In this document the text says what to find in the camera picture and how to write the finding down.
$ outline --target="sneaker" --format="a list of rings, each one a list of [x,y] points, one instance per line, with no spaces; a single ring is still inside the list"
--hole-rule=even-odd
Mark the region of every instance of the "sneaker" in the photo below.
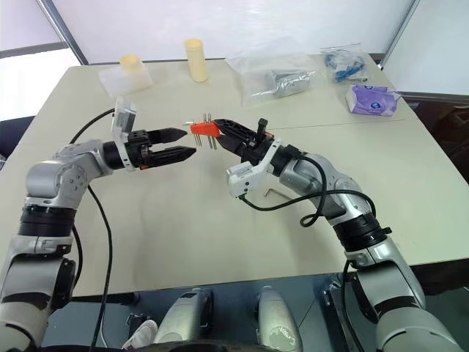
[[[144,321],[122,346],[123,350],[133,350],[151,345],[156,337],[158,325],[153,320]]]

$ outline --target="orange 3d-printed part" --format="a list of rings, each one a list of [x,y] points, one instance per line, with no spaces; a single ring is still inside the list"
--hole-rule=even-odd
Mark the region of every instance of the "orange 3d-printed part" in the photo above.
[[[219,137],[220,130],[214,122],[203,122],[191,125],[191,132],[202,136]]]

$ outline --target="table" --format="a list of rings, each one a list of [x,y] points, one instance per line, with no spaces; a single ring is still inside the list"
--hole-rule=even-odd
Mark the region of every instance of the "table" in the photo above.
[[[401,100],[392,118],[349,114],[345,84],[325,80],[310,92],[266,103],[240,106],[234,72],[209,61],[210,80],[192,82],[185,62],[148,64],[156,85],[130,96],[137,107],[134,129],[182,127],[210,112],[255,128],[260,117],[286,143],[328,157],[354,177],[377,206],[383,226],[409,264],[469,257],[469,186]],[[3,259],[15,234],[25,194],[24,178],[35,162],[49,158],[87,121],[114,105],[100,85],[103,66],[72,67],[34,119],[0,173]],[[371,84],[390,85],[370,65]],[[110,140],[111,118],[82,137]],[[187,161],[144,172],[119,170],[93,181],[113,230],[114,265],[110,293],[154,290],[338,272],[343,248],[324,219],[307,229],[301,216],[309,202],[260,213],[229,196],[225,169],[239,158],[208,143]],[[192,136],[181,145],[194,146]],[[285,199],[266,188],[294,194],[269,176],[248,197],[259,205]],[[75,296],[97,295],[107,263],[106,230],[91,197],[76,216],[84,247],[84,271]],[[76,258],[75,249],[70,255]]]

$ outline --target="black wire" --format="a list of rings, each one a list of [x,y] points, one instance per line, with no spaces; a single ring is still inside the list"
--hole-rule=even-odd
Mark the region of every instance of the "black wire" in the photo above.
[[[110,113],[114,112],[114,108],[109,109],[104,111],[103,113],[97,115],[94,119],[90,120],[85,126],[81,128],[77,132],[77,134],[72,138],[70,141],[70,144],[73,144],[76,142],[76,140],[83,134],[83,132],[89,128],[93,123],[97,122],[98,120],[101,120],[104,116],[109,115]],[[101,298],[101,305],[100,305],[100,311],[97,316],[97,322],[95,326],[95,333],[93,334],[93,340],[91,342],[91,345],[89,346],[89,352],[92,352],[93,349],[96,346],[97,342],[97,337],[100,333],[100,325],[101,325],[101,320],[103,319],[104,316],[104,311],[106,309],[106,300],[108,298],[108,289],[109,289],[109,281],[111,279],[111,268],[112,268],[112,231],[111,227],[109,226],[108,218],[106,217],[106,214],[104,213],[103,206],[101,205],[100,200],[97,198],[96,194],[94,193],[93,189],[91,186],[88,186],[88,191],[92,195],[93,200],[96,202],[97,207],[100,210],[101,216],[103,217],[104,225],[106,226],[106,230],[108,233],[108,250],[109,250],[109,255],[108,255],[108,267],[106,269],[106,280],[104,281],[104,288],[103,288],[103,297]],[[75,236],[75,241],[77,242],[77,247],[79,248],[78,252],[78,272],[77,272],[77,280],[79,278],[79,274],[81,273],[81,266],[83,265],[83,253],[81,254],[81,260],[80,260],[80,248],[81,248],[81,241],[80,241],[80,236],[78,235],[78,231],[76,230],[75,226],[72,228],[73,235]]]
[[[347,276],[347,272],[349,270],[350,266],[350,261],[348,260],[345,262],[344,270],[342,271],[342,283],[341,283],[341,290],[340,290],[340,297],[341,297],[341,302],[342,302],[342,313],[344,315],[344,320],[345,323],[347,324],[347,328],[350,331],[350,334],[352,335],[353,342],[355,343],[357,349],[359,352],[365,352],[363,349],[363,346],[360,343],[360,340],[358,339],[357,333],[355,332],[355,329],[353,328],[352,321],[350,320],[349,312],[347,311],[347,304],[345,302],[345,279]]]
[[[368,202],[369,207],[372,209],[373,215],[376,216],[376,207],[374,206],[373,200],[370,197],[368,197],[365,193],[361,193],[359,191],[353,191],[351,189],[332,189],[330,191],[326,191],[325,194],[326,195],[330,195],[330,194],[352,194],[354,196],[362,197],[363,199],[365,199]],[[251,208],[253,208],[255,210],[258,210],[258,211],[272,211],[272,210],[282,209],[282,208],[285,208],[289,205],[292,205],[292,204],[295,204],[295,203],[298,203],[298,202],[301,202],[303,200],[307,200],[307,199],[310,199],[310,198],[318,197],[320,195],[322,195],[322,192],[310,193],[310,194],[306,194],[304,196],[289,200],[288,202],[281,203],[281,204],[278,204],[278,205],[274,205],[273,207],[266,207],[266,208],[259,207],[255,204],[249,202],[245,198],[245,194],[239,196],[239,198],[244,203],[246,203],[247,205],[249,205]]]
[[[299,157],[299,159],[304,160],[304,161],[308,161],[309,163],[315,165],[317,170],[321,174],[321,184],[322,184],[321,185],[321,198],[320,198],[320,203],[317,206],[316,213],[306,215],[306,216],[304,216],[303,218],[300,219],[300,225],[301,226],[310,227],[312,224],[314,224],[316,222],[316,220],[322,214],[322,209],[324,208],[324,203],[325,203],[326,191],[328,190],[328,184],[327,184],[327,180],[326,180],[326,177],[325,177],[324,169],[321,167],[321,165],[317,161],[315,161],[311,158],[308,158],[307,156],[304,156],[304,155]]]
[[[104,116],[109,115],[112,112],[114,112],[114,108],[106,110],[102,114],[97,115],[93,120],[90,120],[87,124],[85,124],[85,126],[83,126],[80,129],[79,132],[77,132],[77,134],[70,141],[70,144],[75,143],[78,137],[80,137],[83,134],[83,132],[87,128],[89,128],[89,126],[91,126],[93,123],[97,122],[98,120],[101,120]],[[75,225],[73,225],[72,227],[72,233],[73,233],[73,237],[75,238],[77,251],[78,251],[78,268],[77,268],[76,275],[75,275],[75,286],[76,286],[76,284],[78,283],[78,280],[80,279],[81,270],[83,268],[83,247],[81,246],[80,235],[78,234],[78,231]]]
[[[81,269],[83,268],[83,248],[81,247],[80,236],[78,235],[78,231],[76,230],[75,225],[73,225],[72,227],[72,232],[73,232],[73,237],[75,238],[76,248],[78,251],[78,268],[76,270],[76,275],[75,275],[75,284],[73,285],[75,287],[76,284],[78,283],[78,280],[80,279]]]
[[[91,120],[87,124],[85,124],[85,126],[83,126],[81,128],[81,130],[79,130],[77,132],[77,134],[72,138],[72,140],[70,141],[70,144],[75,143],[76,140],[78,139],[78,137],[81,136],[83,134],[83,132],[88,129],[89,126],[91,126],[96,121],[101,120],[104,116],[109,115],[111,112],[114,112],[114,108],[104,111],[103,113],[97,115],[93,120]]]
[[[100,200],[96,197],[96,194],[94,193],[91,186],[88,186],[88,191],[93,197],[93,199],[95,200],[97,207],[100,209],[100,213],[101,213],[101,216],[103,217],[104,225],[106,226],[106,230],[108,232],[108,247],[109,247],[108,268],[106,270],[106,280],[104,281],[103,297],[101,298],[100,312],[97,315],[95,333],[93,335],[93,340],[88,350],[89,352],[92,352],[96,346],[97,337],[100,333],[101,320],[103,319],[103,316],[104,316],[104,310],[106,309],[106,299],[108,298],[109,281],[111,279],[111,268],[112,268],[112,232],[111,232],[111,227],[109,226],[108,218],[106,217],[106,214],[104,213],[103,206],[101,205]]]

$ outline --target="tissue pack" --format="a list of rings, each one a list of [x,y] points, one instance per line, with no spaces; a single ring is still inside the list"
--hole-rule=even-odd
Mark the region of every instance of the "tissue pack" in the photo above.
[[[350,112],[362,115],[392,116],[400,95],[387,87],[350,85],[345,100]]]

